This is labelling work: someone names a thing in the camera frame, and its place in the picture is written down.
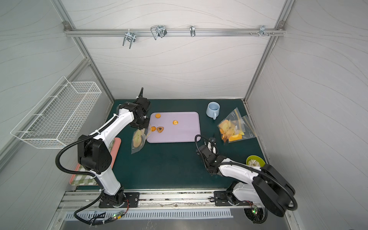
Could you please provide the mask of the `resealable bag with duck print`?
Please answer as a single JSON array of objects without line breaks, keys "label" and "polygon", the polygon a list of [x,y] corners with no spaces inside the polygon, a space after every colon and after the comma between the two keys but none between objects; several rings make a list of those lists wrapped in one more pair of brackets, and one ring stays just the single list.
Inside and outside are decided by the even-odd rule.
[{"label": "resealable bag with duck print", "polygon": [[144,129],[137,129],[132,138],[131,154],[137,153],[143,149],[147,137],[151,134],[151,126]]}]

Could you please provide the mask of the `brown heart cookie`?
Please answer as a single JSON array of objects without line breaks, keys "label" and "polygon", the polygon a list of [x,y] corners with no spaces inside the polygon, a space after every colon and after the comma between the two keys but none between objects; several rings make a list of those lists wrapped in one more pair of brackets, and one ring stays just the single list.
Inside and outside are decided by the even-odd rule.
[{"label": "brown heart cookie", "polygon": [[163,130],[164,130],[164,127],[162,127],[162,126],[157,127],[157,131],[158,131],[159,133],[163,132]]}]

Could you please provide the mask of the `resealable bag table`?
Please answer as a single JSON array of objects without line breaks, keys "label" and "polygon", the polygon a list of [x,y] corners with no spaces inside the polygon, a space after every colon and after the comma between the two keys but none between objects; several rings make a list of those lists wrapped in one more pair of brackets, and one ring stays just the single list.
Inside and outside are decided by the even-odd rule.
[{"label": "resealable bag table", "polygon": [[238,108],[218,124],[221,139],[224,143],[236,142],[245,138],[245,122]]}]

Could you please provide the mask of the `metal tongs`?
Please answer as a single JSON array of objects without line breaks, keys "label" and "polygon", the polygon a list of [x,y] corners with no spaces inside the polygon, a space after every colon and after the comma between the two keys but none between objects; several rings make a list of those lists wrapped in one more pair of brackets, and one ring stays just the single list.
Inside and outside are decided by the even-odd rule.
[{"label": "metal tongs", "polygon": [[208,149],[211,151],[211,153],[217,154],[218,151],[217,151],[217,148],[216,148],[215,138],[213,138],[213,137],[209,138]]}]

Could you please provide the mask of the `clear resealable bag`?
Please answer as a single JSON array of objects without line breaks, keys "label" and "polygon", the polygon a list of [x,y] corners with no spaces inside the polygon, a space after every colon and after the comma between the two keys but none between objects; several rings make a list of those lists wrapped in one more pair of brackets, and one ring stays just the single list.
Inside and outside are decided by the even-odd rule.
[{"label": "clear resealable bag", "polygon": [[237,116],[236,121],[237,131],[241,136],[240,140],[249,140],[257,137],[248,115],[243,117]]}]

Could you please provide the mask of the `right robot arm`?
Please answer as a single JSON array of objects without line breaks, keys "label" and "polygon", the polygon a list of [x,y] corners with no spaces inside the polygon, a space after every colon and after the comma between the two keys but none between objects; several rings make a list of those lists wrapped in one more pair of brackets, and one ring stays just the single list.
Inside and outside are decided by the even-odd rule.
[{"label": "right robot arm", "polygon": [[286,211],[298,209],[295,189],[272,165],[249,166],[222,156],[214,138],[196,135],[194,143],[209,174],[234,179],[226,191],[213,197],[217,205],[248,205],[244,212],[254,224],[264,223],[269,213],[283,217]]}]

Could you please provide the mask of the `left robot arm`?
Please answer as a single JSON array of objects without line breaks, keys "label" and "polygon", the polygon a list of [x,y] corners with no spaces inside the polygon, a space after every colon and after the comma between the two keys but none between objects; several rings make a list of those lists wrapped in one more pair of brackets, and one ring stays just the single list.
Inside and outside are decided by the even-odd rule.
[{"label": "left robot arm", "polygon": [[[108,149],[115,137],[126,127],[131,126],[139,130],[148,128],[150,101],[140,91],[134,102],[125,102],[117,107],[116,113],[102,127],[90,135],[81,135],[77,141],[67,145],[58,152],[55,158],[56,167],[64,173],[74,175],[87,175],[94,179],[99,188],[100,195],[90,204],[74,212],[74,217],[89,226],[104,225],[123,217],[126,212],[119,212],[110,218],[102,218],[101,215],[90,219],[84,219],[79,213],[91,207],[98,201],[104,201],[114,208],[128,204],[124,188],[117,180],[112,170],[112,156]],[[83,172],[69,170],[62,166],[60,158],[64,152],[77,146],[78,163],[85,169]]]}]

